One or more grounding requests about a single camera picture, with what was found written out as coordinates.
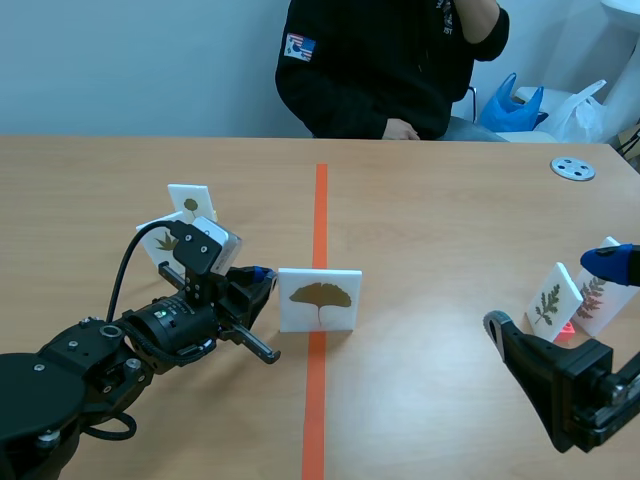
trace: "leaf specimen card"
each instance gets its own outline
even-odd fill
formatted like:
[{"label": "leaf specimen card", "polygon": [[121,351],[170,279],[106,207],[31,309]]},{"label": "leaf specimen card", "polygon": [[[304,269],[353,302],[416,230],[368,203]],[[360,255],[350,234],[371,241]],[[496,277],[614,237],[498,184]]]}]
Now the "leaf specimen card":
[{"label": "leaf specimen card", "polygon": [[184,213],[186,223],[193,223],[198,217],[218,221],[209,196],[209,187],[206,185],[171,184],[168,188],[173,207],[176,212]]},{"label": "leaf specimen card", "polygon": [[[616,240],[607,237],[600,248],[619,246]],[[573,321],[592,337],[598,335],[639,290],[637,287],[607,282],[594,277],[584,269],[578,275],[576,283],[584,297],[584,303],[576,312]]]},{"label": "leaf specimen card", "polygon": [[533,333],[553,342],[582,304],[582,295],[565,266],[556,263],[527,310]]},{"label": "leaf specimen card", "polygon": [[349,331],[356,327],[362,272],[281,268],[280,331]]},{"label": "leaf specimen card", "polygon": [[[170,222],[180,220],[182,222],[186,222],[184,213],[182,212],[172,213],[171,215],[167,215],[166,217],[158,218],[153,221],[156,222],[158,220],[168,220]],[[151,222],[138,225],[136,230],[139,231],[149,223]],[[155,230],[151,230],[142,237],[141,243],[156,267],[162,262],[169,262],[169,266],[177,273],[180,275],[184,273],[184,267],[173,258],[173,249],[178,241],[169,234],[168,229],[156,228]]]}]

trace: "black cable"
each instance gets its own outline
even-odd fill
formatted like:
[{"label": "black cable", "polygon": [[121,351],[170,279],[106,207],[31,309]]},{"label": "black cable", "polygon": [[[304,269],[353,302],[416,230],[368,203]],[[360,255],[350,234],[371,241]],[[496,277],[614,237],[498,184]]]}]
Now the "black cable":
[{"label": "black cable", "polygon": [[145,225],[140,229],[138,233],[136,233],[135,237],[129,243],[127,250],[124,252],[124,256],[122,257],[122,262],[120,263],[120,269],[118,270],[118,274],[116,275],[116,281],[113,284],[113,292],[111,293],[111,300],[109,301],[109,310],[107,311],[106,322],[113,322],[113,316],[116,311],[116,304],[118,303],[118,295],[120,294],[120,287],[122,287],[122,281],[124,280],[124,272],[127,270],[127,265],[129,264],[129,260],[131,259],[131,255],[133,255],[133,251],[135,250],[142,237],[144,237],[151,230],[155,230],[156,228],[170,228],[174,222],[151,222],[148,225]]},{"label": "black cable", "polygon": [[122,422],[128,428],[128,430],[126,432],[105,432],[104,430],[98,430],[94,427],[84,427],[82,433],[86,433],[87,435],[97,438],[98,440],[108,440],[110,442],[129,440],[136,434],[138,425],[136,425],[136,421],[133,419],[133,417],[122,412],[118,413],[113,418]]},{"label": "black cable", "polygon": [[638,139],[640,139],[640,128],[636,131],[636,133],[631,135],[629,140],[627,140],[625,143],[623,143],[618,148],[616,148],[616,152],[618,152],[622,156],[626,155],[626,153],[622,154],[620,152],[622,152],[625,148],[627,148],[631,143],[633,143],[634,146],[635,146],[635,144],[638,142]]},{"label": "black cable", "polygon": [[635,137],[635,141],[629,146],[629,148],[627,148],[624,152],[622,152],[620,155],[622,155],[623,157],[626,158],[627,154],[629,152],[631,152],[631,150],[633,150],[634,148],[636,148],[636,145],[638,144],[638,142],[640,142],[640,136]]},{"label": "black cable", "polygon": [[211,340],[211,345],[209,345],[209,347],[203,348],[202,350],[191,355],[172,355],[156,347],[153,342],[151,342],[151,340],[145,337],[137,328],[135,328],[130,323],[123,320],[122,322],[118,322],[118,326],[131,339],[135,340],[140,345],[140,347],[146,350],[147,353],[151,354],[163,363],[168,363],[169,365],[174,365],[176,367],[184,367],[185,365],[189,365],[190,363],[197,362],[215,348],[215,343],[213,343],[213,340]]}]

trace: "hand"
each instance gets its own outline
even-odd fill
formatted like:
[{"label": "hand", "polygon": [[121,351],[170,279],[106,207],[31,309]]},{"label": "hand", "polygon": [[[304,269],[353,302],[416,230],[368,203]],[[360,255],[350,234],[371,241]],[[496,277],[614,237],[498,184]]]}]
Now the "hand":
[{"label": "hand", "polygon": [[383,140],[420,140],[418,133],[413,127],[400,120],[399,118],[390,118],[387,120],[387,128],[382,135]]}]

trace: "patch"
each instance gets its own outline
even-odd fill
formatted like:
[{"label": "patch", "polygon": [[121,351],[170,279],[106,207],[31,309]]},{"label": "patch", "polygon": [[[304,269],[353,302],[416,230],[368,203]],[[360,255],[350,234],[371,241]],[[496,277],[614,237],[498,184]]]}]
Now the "patch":
[{"label": "patch", "polygon": [[315,48],[315,40],[303,37],[302,35],[288,33],[287,41],[284,44],[284,56],[297,58],[303,62],[310,62]]}]

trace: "blue object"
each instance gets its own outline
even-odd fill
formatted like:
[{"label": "blue object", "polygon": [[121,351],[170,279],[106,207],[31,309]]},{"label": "blue object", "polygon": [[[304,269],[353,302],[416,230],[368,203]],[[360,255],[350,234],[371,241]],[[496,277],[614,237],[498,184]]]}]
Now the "blue object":
[{"label": "blue object", "polygon": [[590,250],[580,259],[582,266],[592,275],[628,286],[630,265],[634,252],[633,245],[621,245],[619,247],[607,247]]},{"label": "blue object", "polygon": [[528,103],[517,103],[511,99],[517,78],[515,73],[509,75],[480,115],[480,123],[492,132],[530,132],[538,122],[544,87]]}]

